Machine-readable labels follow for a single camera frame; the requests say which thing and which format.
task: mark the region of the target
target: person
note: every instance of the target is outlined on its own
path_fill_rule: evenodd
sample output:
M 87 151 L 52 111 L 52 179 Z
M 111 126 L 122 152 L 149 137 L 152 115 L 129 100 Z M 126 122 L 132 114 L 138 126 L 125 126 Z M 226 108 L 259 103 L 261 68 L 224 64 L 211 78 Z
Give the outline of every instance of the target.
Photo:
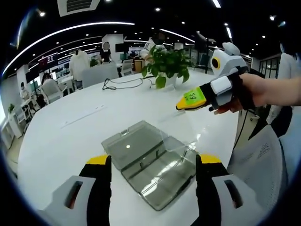
M 293 42 L 283 39 L 280 44 L 280 50 L 282 54 L 278 70 L 278 79 L 292 79 L 301 76 L 301 70 L 297 64 L 297 55 L 294 51 Z M 281 110 L 282 106 L 273 105 L 269 111 L 267 123 L 271 124 L 280 114 Z
M 90 68 L 90 59 L 88 54 L 77 49 L 75 54 L 71 56 L 69 62 L 70 75 L 73 76 L 77 89 L 82 88 L 83 82 L 81 73 L 88 68 Z
M 107 41 L 103 44 L 103 48 L 100 50 L 100 59 L 102 63 L 108 63 L 112 61 L 110 44 Z
M 287 133 L 280 137 L 284 152 L 288 181 L 291 182 L 301 158 L 301 77 L 293 79 L 263 79 L 253 74 L 242 74 L 243 85 L 253 95 L 256 107 L 263 105 L 295 106 Z M 221 106 L 214 114 L 242 110 L 238 99 Z
M 24 86 L 24 82 L 21 82 L 21 93 L 20 93 L 20 96 L 21 96 L 21 98 L 23 99 L 23 101 L 26 101 L 26 100 L 28 100 L 28 99 L 31 98 L 30 93 L 28 92 L 28 90 L 27 90 L 27 89 L 25 88 L 25 86 Z M 34 112 L 37 112 L 36 109 L 35 109 L 34 106 L 33 106 L 32 101 L 30 101 L 30 102 L 28 103 L 28 106 L 29 106 L 29 108 L 30 108 L 31 110 L 33 110 Z
M 42 85 L 46 82 L 46 80 L 52 79 L 49 73 L 45 73 L 42 78 Z
M 141 57 L 145 60 L 145 64 L 151 63 L 150 50 L 156 46 L 156 49 L 165 49 L 163 46 L 165 40 L 165 35 L 163 33 L 154 34 L 148 41 L 145 43 L 143 50 L 141 50 Z

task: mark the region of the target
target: mesh chair back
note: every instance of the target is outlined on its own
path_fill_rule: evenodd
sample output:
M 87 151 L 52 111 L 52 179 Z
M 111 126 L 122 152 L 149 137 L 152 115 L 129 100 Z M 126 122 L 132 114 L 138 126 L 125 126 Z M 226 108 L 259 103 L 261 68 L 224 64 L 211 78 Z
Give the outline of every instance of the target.
M 132 64 L 133 64 L 133 60 L 124 60 L 124 61 L 123 61 L 121 73 L 122 73 L 124 76 L 125 76 L 125 75 L 133 74 L 133 71 L 132 71 Z
M 48 80 L 42 85 L 41 88 L 47 97 L 56 93 L 61 93 L 61 90 L 54 80 Z
M 82 72 L 83 88 L 87 88 L 108 79 L 118 78 L 117 66 L 115 63 L 103 64 L 91 67 Z
M 266 211 L 271 210 L 287 186 L 283 150 L 272 127 L 267 125 L 244 147 L 236 148 L 227 170 L 255 191 Z

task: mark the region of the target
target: circular camera lens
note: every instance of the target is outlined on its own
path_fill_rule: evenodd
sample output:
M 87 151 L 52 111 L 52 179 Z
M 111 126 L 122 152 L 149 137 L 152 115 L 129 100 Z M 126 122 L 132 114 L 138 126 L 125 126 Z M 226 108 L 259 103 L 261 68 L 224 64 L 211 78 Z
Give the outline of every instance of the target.
M 215 58 L 212 59 L 212 66 L 218 68 L 218 61 Z

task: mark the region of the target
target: white shirt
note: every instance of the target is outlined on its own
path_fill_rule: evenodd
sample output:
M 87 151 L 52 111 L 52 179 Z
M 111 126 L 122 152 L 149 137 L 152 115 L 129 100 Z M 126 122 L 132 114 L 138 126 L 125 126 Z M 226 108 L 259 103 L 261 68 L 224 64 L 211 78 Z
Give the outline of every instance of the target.
M 291 55 L 283 53 L 279 64 L 278 79 L 294 79 L 297 77 L 301 77 L 297 60 Z M 281 108 L 281 106 L 272 105 L 267 118 L 269 124 L 279 115 Z
M 143 59 L 145 59 L 146 56 L 150 54 L 151 48 L 153 48 L 154 46 L 156 46 L 156 49 L 165 49 L 165 47 L 164 47 L 163 45 L 156 45 L 156 44 L 154 43 L 154 41 L 150 38 L 150 39 L 147 41 L 147 43 L 145 43 L 145 46 L 144 46 L 143 50 L 141 50 L 141 52 L 140 52 L 141 57 L 142 57 Z
M 87 68 L 90 68 L 90 59 L 86 52 L 79 50 L 77 55 L 71 56 L 69 69 L 75 80 L 82 81 L 81 73 Z
M 20 96 L 23 100 L 27 100 L 30 98 L 29 92 L 25 88 L 21 90 Z

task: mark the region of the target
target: air vent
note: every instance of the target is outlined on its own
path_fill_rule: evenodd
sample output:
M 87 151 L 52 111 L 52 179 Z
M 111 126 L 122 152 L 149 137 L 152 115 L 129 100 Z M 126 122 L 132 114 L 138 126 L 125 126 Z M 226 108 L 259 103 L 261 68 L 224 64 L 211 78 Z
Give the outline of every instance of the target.
M 90 8 L 92 0 L 67 0 L 67 13 Z
M 100 0 L 57 0 L 60 16 L 95 10 Z

